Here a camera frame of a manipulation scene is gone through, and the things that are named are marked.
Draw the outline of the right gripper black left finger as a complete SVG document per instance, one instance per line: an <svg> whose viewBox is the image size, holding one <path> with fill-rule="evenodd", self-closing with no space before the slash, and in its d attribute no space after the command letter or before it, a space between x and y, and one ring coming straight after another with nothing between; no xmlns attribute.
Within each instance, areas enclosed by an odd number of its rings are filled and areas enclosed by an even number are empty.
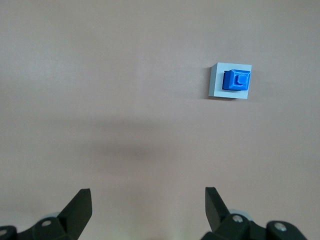
<svg viewBox="0 0 320 240"><path fill-rule="evenodd" d="M17 234L18 240L77 240L92 216L92 195L81 189L56 217L39 220Z"/></svg>

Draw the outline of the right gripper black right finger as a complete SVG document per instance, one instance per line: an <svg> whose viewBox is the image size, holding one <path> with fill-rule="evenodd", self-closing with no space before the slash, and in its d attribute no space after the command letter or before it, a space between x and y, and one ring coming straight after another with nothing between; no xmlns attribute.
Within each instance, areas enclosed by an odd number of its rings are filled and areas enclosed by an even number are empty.
<svg viewBox="0 0 320 240"><path fill-rule="evenodd" d="M215 187L205 188L205 213L211 231L203 240L265 240L265 228L243 214L230 213Z"/></svg>

